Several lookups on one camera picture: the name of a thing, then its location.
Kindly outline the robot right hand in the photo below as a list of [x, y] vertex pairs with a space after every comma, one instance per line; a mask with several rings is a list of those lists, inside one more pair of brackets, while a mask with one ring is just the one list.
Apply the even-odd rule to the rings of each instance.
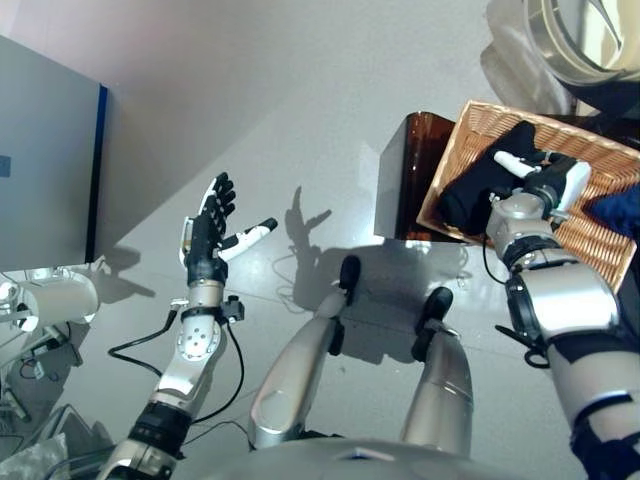
[[570, 218], [570, 209], [586, 189], [592, 172], [588, 162], [552, 151], [518, 157], [497, 150], [493, 160], [521, 180], [513, 193], [537, 197], [542, 202], [542, 218], [556, 224]]

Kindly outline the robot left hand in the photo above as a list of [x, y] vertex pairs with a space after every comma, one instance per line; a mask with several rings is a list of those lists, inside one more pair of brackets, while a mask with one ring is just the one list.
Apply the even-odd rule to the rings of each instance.
[[236, 192], [227, 172], [217, 175], [205, 190], [197, 214], [183, 222], [179, 259], [187, 272], [187, 284], [204, 281], [222, 284], [228, 262], [244, 254], [277, 227], [269, 217], [238, 233], [228, 235], [229, 216], [235, 210]]

